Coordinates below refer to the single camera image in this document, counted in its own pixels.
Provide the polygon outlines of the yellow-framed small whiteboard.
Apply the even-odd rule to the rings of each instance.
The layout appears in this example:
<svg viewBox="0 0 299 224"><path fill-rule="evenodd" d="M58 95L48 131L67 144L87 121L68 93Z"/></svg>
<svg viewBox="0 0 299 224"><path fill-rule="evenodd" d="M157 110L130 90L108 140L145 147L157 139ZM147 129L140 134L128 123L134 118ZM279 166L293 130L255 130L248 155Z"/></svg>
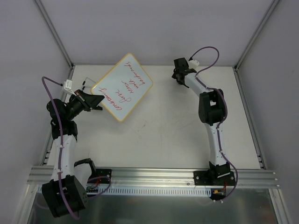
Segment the yellow-framed small whiteboard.
<svg viewBox="0 0 299 224"><path fill-rule="evenodd" d="M93 95L105 97L104 108L119 122L123 122L153 86L153 80L136 57L126 54L91 88Z"/></svg>

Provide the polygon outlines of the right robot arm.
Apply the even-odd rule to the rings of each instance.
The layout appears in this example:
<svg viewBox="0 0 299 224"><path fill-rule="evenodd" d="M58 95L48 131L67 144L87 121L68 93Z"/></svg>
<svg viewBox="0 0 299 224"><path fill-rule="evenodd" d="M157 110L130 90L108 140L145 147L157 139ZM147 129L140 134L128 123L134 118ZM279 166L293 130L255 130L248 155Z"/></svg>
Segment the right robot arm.
<svg viewBox="0 0 299 224"><path fill-rule="evenodd" d="M235 175L225 153L222 124L227 118L228 109L221 89L209 87L198 78L197 72L185 58L174 60L172 78L178 84L190 88L199 97L198 114L205 125L209 147L209 169L198 177L208 185L235 185Z"/></svg>

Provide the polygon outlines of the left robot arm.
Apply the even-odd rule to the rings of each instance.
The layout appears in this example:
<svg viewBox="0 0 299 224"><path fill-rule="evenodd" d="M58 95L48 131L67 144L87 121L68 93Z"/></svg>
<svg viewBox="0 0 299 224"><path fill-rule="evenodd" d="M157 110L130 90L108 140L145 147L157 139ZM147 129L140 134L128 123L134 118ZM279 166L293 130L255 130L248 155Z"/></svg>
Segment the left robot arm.
<svg viewBox="0 0 299 224"><path fill-rule="evenodd" d="M51 116L51 134L56 144L53 172L48 183L42 185L42 195L53 217L72 215L87 206L86 185L97 178L97 170L90 158L75 161L78 128L74 118L81 112L102 110L99 105L105 97L77 90L67 103L51 99L46 108Z"/></svg>

